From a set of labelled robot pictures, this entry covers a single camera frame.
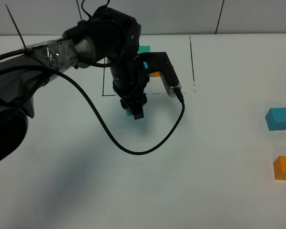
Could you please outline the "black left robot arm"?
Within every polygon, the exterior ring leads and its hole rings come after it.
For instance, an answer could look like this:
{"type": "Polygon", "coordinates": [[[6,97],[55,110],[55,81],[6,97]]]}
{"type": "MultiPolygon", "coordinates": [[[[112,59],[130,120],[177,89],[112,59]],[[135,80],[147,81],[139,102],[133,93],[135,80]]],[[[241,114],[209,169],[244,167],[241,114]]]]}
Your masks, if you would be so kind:
{"type": "Polygon", "coordinates": [[[135,18],[103,5],[57,40],[0,55],[0,161],[24,140],[34,93],[70,68],[110,68],[122,107],[142,118],[149,78],[138,54],[140,35],[135,18]]]}

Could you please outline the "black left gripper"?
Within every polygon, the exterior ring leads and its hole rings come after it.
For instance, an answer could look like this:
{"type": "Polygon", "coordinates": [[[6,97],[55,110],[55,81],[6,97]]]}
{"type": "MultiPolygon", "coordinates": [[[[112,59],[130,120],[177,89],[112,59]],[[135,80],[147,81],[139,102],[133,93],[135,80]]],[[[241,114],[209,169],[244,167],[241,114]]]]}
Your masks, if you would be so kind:
{"type": "Polygon", "coordinates": [[[149,76],[143,74],[145,66],[138,54],[124,55],[115,65],[110,67],[113,77],[113,90],[120,97],[124,110],[130,110],[135,120],[144,118],[143,105],[147,103],[144,88],[149,82],[149,76]]]}

